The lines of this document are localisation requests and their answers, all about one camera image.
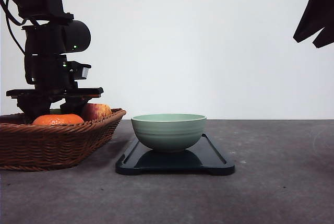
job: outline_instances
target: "light green bowl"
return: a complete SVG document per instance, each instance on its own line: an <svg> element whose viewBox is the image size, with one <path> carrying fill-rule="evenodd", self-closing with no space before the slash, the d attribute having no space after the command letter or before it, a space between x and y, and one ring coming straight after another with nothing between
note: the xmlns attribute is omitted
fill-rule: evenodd
<svg viewBox="0 0 334 224"><path fill-rule="evenodd" d="M151 114L131 119L138 140L160 152L178 152L194 145L204 132L206 117L195 114Z"/></svg>

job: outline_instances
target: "black object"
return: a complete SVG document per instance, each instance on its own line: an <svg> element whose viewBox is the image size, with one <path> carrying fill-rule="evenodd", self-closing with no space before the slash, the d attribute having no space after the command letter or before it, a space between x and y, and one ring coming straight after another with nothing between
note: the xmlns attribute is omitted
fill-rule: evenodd
<svg viewBox="0 0 334 224"><path fill-rule="evenodd" d="M293 37L301 42L321 29L313 41L317 48L334 42L334 0L309 0Z"/></svg>
<svg viewBox="0 0 334 224"><path fill-rule="evenodd" d="M90 44L88 27L74 20L73 14L63 11L62 0L13 0L18 7L18 22L8 10L9 0L0 0L6 14L9 32L25 55L25 72L32 89L7 91L7 96L17 99L17 106L32 119L50 113L53 102L65 98L61 105L63 113L80 113L91 98L100 97L103 89L79 89L75 80L86 79L88 64L68 61L64 53L82 52ZM25 50L16 41L9 20L21 26L27 20L32 25L23 26L27 40ZM38 20L48 21L40 25Z"/></svg>
<svg viewBox="0 0 334 224"><path fill-rule="evenodd" d="M234 163L214 145L206 133L192 147L173 153L156 152L136 138L115 165L119 174L139 175L146 172L185 172L229 175Z"/></svg>

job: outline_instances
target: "woven basket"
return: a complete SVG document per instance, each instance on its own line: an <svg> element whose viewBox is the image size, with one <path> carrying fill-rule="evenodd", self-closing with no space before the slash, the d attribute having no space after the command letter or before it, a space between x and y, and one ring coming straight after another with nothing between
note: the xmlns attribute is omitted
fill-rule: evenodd
<svg viewBox="0 0 334 224"><path fill-rule="evenodd" d="M101 120L76 125L0 123L0 169L46 171L76 166L111 139L125 114L112 109Z"/></svg>

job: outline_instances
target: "robotic arm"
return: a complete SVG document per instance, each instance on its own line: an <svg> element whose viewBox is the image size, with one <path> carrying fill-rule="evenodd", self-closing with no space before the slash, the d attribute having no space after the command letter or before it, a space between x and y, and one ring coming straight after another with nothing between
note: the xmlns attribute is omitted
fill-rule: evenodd
<svg viewBox="0 0 334 224"><path fill-rule="evenodd" d="M294 39L301 42L319 30L313 41L317 48L334 42L334 0L309 0L305 12L294 34Z"/></svg>
<svg viewBox="0 0 334 224"><path fill-rule="evenodd" d="M18 6L18 22L8 10L9 0L0 0L6 14L10 34L9 20L22 26L27 20L32 25L23 26L27 40L25 50L25 72L28 84L34 89L14 89L7 96L17 99L17 106L32 119L50 113L51 103L65 98L61 105L63 113L81 112L82 107L91 98L101 96L103 89L78 88L77 79L86 79L87 64L68 61L64 53L84 51L90 44L90 32L81 21L74 20L73 14L64 13L62 0L13 0ZM40 25L39 20L48 21Z"/></svg>

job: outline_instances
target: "white wall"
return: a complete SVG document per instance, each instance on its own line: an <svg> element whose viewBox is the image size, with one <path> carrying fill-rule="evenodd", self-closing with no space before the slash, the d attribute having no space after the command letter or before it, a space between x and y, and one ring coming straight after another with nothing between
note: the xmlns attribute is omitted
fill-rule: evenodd
<svg viewBox="0 0 334 224"><path fill-rule="evenodd" d="M92 65L80 87L133 115L201 113L209 119L334 119L334 45L292 36L308 0L63 0L90 28L90 47L68 58ZM5 91L29 87L2 16ZM24 44L19 28L15 34Z"/></svg>

